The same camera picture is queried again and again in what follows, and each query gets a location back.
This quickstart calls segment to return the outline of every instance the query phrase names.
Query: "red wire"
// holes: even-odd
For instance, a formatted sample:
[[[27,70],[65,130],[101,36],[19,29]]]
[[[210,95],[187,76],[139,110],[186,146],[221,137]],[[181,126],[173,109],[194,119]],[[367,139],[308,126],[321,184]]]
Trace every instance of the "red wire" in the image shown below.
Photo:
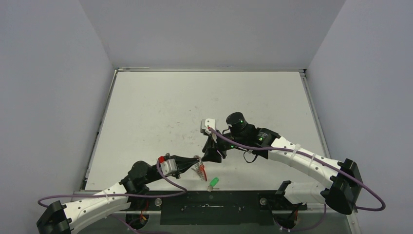
[[[143,211],[146,211],[146,210],[148,209],[148,207],[149,207],[149,201],[146,201],[146,206],[145,206],[145,208],[144,208],[143,210],[141,210],[141,216],[139,217],[139,222],[142,220],[142,217],[143,217],[142,212],[143,212]]]

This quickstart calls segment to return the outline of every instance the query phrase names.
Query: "black bracket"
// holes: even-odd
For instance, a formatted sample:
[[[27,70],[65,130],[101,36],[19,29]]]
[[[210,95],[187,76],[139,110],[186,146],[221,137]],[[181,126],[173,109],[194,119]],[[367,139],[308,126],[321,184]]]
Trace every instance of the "black bracket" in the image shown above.
[[[44,211],[36,225],[40,234],[70,234],[69,223],[72,220],[66,218],[64,209],[66,205],[62,205],[60,201],[55,201],[50,204]]]
[[[347,158],[344,163],[338,162],[338,165],[342,171],[363,182],[354,161]],[[342,174],[338,174],[337,177],[332,176],[330,179],[333,181],[333,185],[320,194],[325,198],[325,202],[330,208],[341,214],[351,215],[362,187]]]

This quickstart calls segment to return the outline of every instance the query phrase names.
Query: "red object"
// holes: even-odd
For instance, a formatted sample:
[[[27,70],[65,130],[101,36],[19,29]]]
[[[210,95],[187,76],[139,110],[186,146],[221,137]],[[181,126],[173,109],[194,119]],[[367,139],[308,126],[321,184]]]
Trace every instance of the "red object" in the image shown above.
[[[159,163],[165,162],[165,158],[164,158],[163,156],[160,156],[160,157],[158,158],[158,160],[159,160]]]
[[[205,166],[203,164],[199,165],[199,170],[204,173],[205,182],[207,182],[207,173],[205,172]]]

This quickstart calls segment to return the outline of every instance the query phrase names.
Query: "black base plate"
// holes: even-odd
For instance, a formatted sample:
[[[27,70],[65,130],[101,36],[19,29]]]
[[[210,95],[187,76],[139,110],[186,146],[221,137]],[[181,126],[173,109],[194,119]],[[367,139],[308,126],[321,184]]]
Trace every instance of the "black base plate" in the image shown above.
[[[177,191],[149,191],[147,195],[173,194]],[[149,199],[148,211],[161,210],[161,225],[237,225],[257,223],[274,225],[268,206],[261,198],[271,201],[272,210],[289,211],[295,206],[284,197],[275,197],[274,191],[188,191],[186,194],[162,199],[155,206]]]

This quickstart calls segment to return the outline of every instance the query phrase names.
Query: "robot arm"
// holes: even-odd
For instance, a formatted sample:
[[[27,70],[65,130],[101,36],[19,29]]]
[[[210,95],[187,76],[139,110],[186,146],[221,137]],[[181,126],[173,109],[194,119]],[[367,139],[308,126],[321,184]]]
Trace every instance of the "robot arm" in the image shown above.
[[[220,163],[226,157],[226,151],[230,149],[243,148],[247,146],[253,150],[251,153],[262,156],[265,159],[278,161],[295,168],[308,176],[314,178],[314,183],[294,183],[284,181],[277,190],[277,195],[284,196],[292,204],[315,202],[327,204],[335,211],[349,215],[353,211],[361,187],[352,180],[339,174],[337,171],[319,163],[321,160],[333,167],[340,169],[352,177],[361,180],[357,164],[346,159],[344,162],[319,156],[313,152],[303,149],[298,144],[293,144],[279,134],[265,129],[256,128],[248,124],[242,113],[231,114],[226,122],[230,133],[225,137],[232,141],[223,140],[214,135],[220,134],[216,131],[215,120],[206,119],[201,123],[201,133],[208,135],[208,140],[203,148],[204,157],[202,161]],[[283,150],[261,150],[261,148],[278,148]],[[312,156],[311,158],[297,154],[297,151]]]
[[[199,160],[179,156],[162,156],[158,158],[160,169],[165,176],[180,177]],[[145,194],[149,188],[146,184],[162,179],[156,165],[138,161],[134,163],[128,175],[120,182],[100,191],[93,196],[78,201],[61,204],[56,201],[50,204],[40,219],[37,227],[40,234],[76,234],[88,225],[107,217],[108,215],[128,209],[139,207],[142,199],[119,194]]]

